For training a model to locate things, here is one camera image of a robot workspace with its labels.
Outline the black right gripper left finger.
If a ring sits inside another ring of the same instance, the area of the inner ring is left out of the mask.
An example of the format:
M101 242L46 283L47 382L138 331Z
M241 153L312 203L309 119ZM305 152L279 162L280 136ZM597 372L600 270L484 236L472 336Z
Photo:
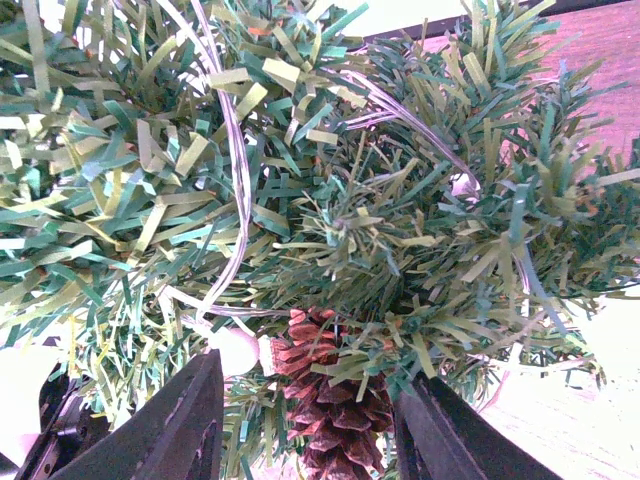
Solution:
M195 356L114 431L83 406L79 383L43 385L41 433L19 479L216 479L224 378L220 354Z

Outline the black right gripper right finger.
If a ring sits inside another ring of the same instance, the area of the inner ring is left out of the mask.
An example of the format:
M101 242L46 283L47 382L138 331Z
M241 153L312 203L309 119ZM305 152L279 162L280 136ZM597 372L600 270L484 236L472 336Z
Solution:
M394 401L402 479L557 479L508 440L441 379L418 374Z

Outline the brown pinecone ornament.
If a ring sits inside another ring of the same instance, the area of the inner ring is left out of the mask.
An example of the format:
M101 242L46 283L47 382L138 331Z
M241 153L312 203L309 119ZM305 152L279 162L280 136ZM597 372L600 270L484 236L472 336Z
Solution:
M378 436L393 429L384 376L333 380L337 335L331 310L292 309L287 337L271 341L275 372L288 379L284 397L295 407L288 438L306 441L301 461L310 479L371 479L382 474Z

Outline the small green christmas tree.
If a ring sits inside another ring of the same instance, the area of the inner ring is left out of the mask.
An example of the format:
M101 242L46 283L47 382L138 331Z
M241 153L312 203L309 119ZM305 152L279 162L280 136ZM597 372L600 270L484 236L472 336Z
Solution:
M575 308L639 282L639 160L587 137L593 67L546 77L546 2L470 1L438 50L311 1L1 5L1 424L43 385L114 431L195 356L224 378L216 479L293 456L271 341L331 310L335 381L596 369Z

